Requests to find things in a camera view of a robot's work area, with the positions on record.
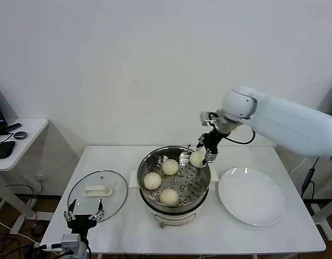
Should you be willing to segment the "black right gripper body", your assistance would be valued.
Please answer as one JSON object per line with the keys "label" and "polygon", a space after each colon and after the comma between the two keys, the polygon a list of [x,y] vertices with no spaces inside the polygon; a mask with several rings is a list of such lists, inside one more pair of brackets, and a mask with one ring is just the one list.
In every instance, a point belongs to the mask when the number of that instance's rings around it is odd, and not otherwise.
{"label": "black right gripper body", "polygon": [[203,144],[207,152],[218,153],[218,144],[223,139],[223,135],[217,130],[204,133]]}

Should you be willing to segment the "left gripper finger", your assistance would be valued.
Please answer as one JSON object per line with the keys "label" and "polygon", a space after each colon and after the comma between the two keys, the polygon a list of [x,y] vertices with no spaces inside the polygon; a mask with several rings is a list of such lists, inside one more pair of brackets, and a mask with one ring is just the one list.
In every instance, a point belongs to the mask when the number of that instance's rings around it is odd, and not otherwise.
{"label": "left gripper finger", "polygon": [[91,215],[89,217],[89,219],[99,222],[104,215],[105,215],[104,206],[103,206],[103,203],[102,203],[102,199],[100,199],[99,203],[98,203],[97,212],[94,213],[93,215]]}
{"label": "left gripper finger", "polygon": [[74,199],[74,201],[69,205],[68,209],[64,211],[63,215],[66,221],[73,221],[76,219],[75,215],[73,214],[76,201],[77,200]]}

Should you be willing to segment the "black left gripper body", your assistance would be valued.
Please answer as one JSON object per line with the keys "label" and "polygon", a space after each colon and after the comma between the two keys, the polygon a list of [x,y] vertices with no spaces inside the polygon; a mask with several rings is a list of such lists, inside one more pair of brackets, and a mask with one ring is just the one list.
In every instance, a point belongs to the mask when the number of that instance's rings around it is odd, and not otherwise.
{"label": "black left gripper body", "polygon": [[89,214],[75,215],[74,219],[66,220],[67,227],[71,229],[71,234],[87,236],[89,229],[97,225],[97,219]]}

